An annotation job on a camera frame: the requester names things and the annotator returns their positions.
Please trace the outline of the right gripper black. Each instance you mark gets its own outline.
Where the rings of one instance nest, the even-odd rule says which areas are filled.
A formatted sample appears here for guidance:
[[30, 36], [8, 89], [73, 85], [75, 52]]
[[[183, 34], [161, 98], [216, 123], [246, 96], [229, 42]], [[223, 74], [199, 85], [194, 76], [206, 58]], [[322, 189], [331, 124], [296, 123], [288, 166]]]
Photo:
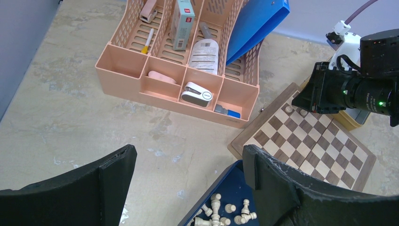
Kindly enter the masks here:
[[292, 105], [320, 114], [356, 109], [354, 96], [357, 81], [358, 71], [330, 70], [328, 62], [316, 62], [308, 83], [293, 99]]

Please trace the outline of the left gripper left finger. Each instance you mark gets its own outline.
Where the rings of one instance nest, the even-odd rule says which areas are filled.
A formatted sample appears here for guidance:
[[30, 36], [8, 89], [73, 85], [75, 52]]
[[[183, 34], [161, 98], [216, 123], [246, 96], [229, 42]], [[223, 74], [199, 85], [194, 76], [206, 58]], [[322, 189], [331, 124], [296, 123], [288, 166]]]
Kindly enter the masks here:
[[117, 226], [135, 169], [126, 145], [59, 176], [0, 193], [3, 226]]

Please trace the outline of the light chess piece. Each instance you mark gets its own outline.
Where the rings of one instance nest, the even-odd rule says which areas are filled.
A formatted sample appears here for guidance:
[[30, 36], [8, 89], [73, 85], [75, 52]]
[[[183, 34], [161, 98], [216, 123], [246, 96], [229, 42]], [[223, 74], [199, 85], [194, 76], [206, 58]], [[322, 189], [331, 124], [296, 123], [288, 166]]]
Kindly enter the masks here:
[[309, 113], [309, 112], [306, 111], [306, 110], [303, 110], [303, 109], [300, 110], [300, 114], [301, 114], [303, 117], [305, 117], [308, 113]]
[[292, 106], [290, 106], [290, 105], [286, 106], [285, 112], [286, 112], [286, 113], [292, 113], [292, 112], [293, 112]]

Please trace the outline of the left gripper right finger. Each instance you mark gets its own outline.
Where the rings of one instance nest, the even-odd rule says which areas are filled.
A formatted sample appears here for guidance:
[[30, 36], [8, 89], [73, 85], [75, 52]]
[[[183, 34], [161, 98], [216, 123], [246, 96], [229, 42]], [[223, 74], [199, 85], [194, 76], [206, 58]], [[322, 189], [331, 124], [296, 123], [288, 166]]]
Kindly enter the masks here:
[[311, 177], [261, 150], [242, 153], [262, 226], [396, 226], [399, 198], [341, 188]]

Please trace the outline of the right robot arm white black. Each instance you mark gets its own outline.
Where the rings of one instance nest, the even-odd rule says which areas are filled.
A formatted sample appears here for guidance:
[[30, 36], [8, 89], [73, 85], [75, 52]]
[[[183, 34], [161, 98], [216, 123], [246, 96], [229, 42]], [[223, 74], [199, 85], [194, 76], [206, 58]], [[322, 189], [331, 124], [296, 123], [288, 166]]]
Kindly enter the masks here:
[[312, 113], [359, 109], [388, 115], [399, 124], [399, 31], [367, 35], [359, 43], [360, 65], [339, 54], [332, 68], [316, 62], [310, 80], [292, 104]]

